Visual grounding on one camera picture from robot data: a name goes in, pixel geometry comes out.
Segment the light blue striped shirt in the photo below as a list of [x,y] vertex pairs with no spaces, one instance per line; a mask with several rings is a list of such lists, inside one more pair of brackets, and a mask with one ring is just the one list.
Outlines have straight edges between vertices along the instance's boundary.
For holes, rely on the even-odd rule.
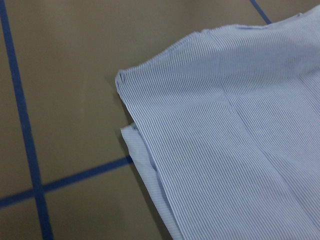
[[320,237],[320,8],[194,32],[120,70],[129,154],[174,240]]

